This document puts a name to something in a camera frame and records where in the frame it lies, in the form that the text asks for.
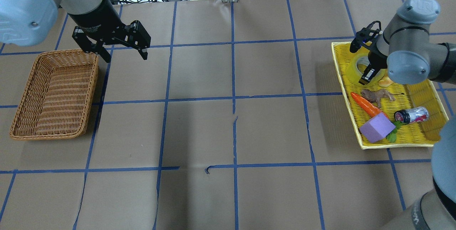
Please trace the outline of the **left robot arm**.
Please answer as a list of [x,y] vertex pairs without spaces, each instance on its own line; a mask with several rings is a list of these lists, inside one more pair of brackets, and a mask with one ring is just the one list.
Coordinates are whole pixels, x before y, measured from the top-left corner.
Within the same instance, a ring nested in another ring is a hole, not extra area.
[[151,37],[138,20],[124,24],[110,0],[0,0],[0,40],[6,45],[43,42],[63,8],[76,26],[73,40],[85,53],[111,61],[107,45],[137,50],[146,60]]

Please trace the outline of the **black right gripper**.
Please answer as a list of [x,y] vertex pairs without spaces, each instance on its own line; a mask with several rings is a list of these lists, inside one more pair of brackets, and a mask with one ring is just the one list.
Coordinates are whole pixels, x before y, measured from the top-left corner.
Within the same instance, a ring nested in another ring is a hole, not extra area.
[[378,70],[388,68],[387,57],[378,51],[370,51],[368,53],[369,65],[364,69],[363,74],[359,79],[361,85],[368,85],[372,79],[378,74]]

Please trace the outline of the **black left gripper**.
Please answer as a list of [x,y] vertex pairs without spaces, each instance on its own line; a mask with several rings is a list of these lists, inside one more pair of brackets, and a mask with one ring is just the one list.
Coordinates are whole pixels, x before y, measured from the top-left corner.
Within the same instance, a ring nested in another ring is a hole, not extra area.
[[121,21],[111,2],[101,4],[83,14],[69,13],[75,22],[73,40],[85,53],[99,55],[106,63],[111,62],[105,45],[124,45],[137,50],[143,60],[147,60],[151,36],[139,20],[130,24]]

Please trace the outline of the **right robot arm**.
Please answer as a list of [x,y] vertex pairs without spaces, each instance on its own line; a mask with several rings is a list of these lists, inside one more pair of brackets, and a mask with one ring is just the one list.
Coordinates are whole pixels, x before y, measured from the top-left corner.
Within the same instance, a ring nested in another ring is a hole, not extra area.
[[[359,83],[371,82],[380,69],[398,84],[425,80],[455,84],[455,45],[429,42],[430,24],[440,13],[435,0],[405,0],[382,32],[371,26],[357,32],[350,51],[369,50],[369,65]],[[456,201],[456,126],[451,118],[440,131],[431,156],[433,189],[381,230],[454,230]]]

